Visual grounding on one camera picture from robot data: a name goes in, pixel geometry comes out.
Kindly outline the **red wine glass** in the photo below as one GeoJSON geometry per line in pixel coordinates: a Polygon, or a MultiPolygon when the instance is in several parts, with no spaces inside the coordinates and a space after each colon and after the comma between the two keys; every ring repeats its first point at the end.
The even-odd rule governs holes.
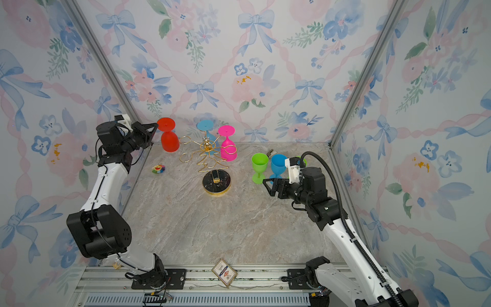
{"type": "Polygon", "coordinates": [[[161,118],[157,121],[158,129],[162,131],[161,145],[166,152],[176,152],[180,147],[180,141],[175,134],[175,121],[171,118],[161,118]]]}

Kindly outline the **blue wine glass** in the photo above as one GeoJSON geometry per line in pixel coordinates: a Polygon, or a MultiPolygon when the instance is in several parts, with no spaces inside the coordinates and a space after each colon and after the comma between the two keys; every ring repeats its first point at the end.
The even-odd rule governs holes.
{"type": "Polygon", "coordinates": [[[285,172],[285,161],[287,157],[282,154],[276,154],[271,158],[271,179],[281,179],[281,175],[285,172]]]}

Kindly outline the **green wine glass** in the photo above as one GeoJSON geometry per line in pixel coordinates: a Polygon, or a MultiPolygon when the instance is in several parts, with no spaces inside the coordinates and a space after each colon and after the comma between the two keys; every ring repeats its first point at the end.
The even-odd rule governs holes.
{"type": "Polygon", "coordinates": [[[256,153],[251,158],[254,175],[252,181],[255,184],[262,184],[265,179],[264,172],[267,169],[269,158],[265,153],[256,153]]]}
{"type": "Polygon", "coordinates": [[[300,158],[300,156],[297,156],[297,158],[299,159],[299,161],[298,161],[298,165],[299,165],[300,167],[302,167],[302,168],[303,168],[303,167],[306,167],[306,166],[307,166],[307,163],[306,163],[305,159],[301,159],[301,158],[300,158]]]}

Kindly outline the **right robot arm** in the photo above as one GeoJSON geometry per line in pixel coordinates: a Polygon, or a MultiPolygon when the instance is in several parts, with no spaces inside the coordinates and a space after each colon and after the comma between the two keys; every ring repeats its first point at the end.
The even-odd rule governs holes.
{"type": "Polygon", "coordinates": [[[418,306],[412,290],[404,290],[377,263],[352,229],[351,221],[340,207],[340,198],[331,198],[326,177],[320,168],[294,168],[298,179],[265,179],[263,185],[271,196],[302,204],[310,220],[334,243],[349,266],[354,279],[342,273],[326,257],[306,263],[310,287],[324,287],[347,306],[418,306]]]}

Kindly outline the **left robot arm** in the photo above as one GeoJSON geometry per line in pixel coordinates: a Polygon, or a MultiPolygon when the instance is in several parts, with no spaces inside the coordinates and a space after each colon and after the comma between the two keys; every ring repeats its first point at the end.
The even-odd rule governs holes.
{"type": "Polygon", "coordinates": [[[125,124],[122,116],[97,126],[98,177],[80,211],[66,225],[86,258],[113,259],[129,269],[126,278],[144,289],[163,289],[169,276],[161,259],[132,244],[132,230],[116,210],[121,186],[133,165],[133,152],[152,145],[156,123],[125,124]]]}

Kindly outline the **teal wine glass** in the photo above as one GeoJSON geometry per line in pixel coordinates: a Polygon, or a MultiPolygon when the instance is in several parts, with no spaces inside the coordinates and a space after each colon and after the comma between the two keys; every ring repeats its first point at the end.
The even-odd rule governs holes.
{"type": "Polygon", "coordinates": [[[202,120],[197,125],[198,130],[202,131],[204,134],[203,140],[209,143],[214,141],[213,135],[210,133],[210,130],[213,129],[214,123],[212,120],[202,120]]]}

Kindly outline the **pink wine glass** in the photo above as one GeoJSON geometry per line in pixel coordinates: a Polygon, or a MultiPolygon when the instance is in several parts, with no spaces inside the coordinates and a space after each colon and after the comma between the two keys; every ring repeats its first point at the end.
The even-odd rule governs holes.
{"type": "Polygon", "coordinates": [[[231,125],[224,125],[218,129],[218,133],[225,137],[221,145],[221,157],[228,162],[234,161],[237,158],[237,148],[230,136],[235,134],[235,128],[231,125]]]}

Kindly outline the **gold wine glass rack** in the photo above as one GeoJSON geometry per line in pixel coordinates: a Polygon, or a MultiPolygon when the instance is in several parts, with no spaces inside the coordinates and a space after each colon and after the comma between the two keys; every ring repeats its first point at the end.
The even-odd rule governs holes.
{"type": "Polygon", "coordinates": [[[192,152],[184,152],[179,160],[182,163],[190,163],[197,157],[196,165],[199,166],[198,173],[203,175],[203,189],[212,196],[222,196],[231,187],[231,175],[227,172],[230,168],[228,162],[221,156],[221,151],[232,148],[233,153],[237,153],[235,145],[219,146],[218,143],[223,136],[210,139],[204,136],[200,142],[194,141],[189,136],[183,136],[179,139],[183,146],[194,144],[197,148],[192,152]]]}

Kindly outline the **rainbow flower plush toy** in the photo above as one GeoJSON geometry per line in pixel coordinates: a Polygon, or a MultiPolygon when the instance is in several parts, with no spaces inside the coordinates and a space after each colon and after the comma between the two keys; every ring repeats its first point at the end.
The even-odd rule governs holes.
{"type": "Polygon", "coordinates": [[[163,173],[165,171],[165,169],[166,169],[166,167],[164,165],[155,165],[152,168],[152,172],[155,174],[160,174],[160,173],[163,173]]]}

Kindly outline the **diamond label card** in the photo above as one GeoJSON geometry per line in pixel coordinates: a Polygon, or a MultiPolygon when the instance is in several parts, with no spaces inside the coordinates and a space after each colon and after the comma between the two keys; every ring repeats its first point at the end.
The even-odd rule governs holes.
{"type": "Polygon", "coordinates": [[[238,273],[223,258],[221,258],[212,268],[212,272],[226,288],[229,288],[238,273]]]}

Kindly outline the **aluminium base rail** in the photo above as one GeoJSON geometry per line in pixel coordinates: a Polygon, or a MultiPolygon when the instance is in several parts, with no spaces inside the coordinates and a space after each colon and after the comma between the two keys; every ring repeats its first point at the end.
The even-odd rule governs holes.
{"type": "Polygon", "coordinates": [[[226,286],[207,266],[169,266],[161,290],[138,285],[126,270],[88,267],[69,306],[391,306],[393,301],[376,275],[364,278],[343,264],[324,264],[313,286],[300,265],[237,265],[226,286]]]}

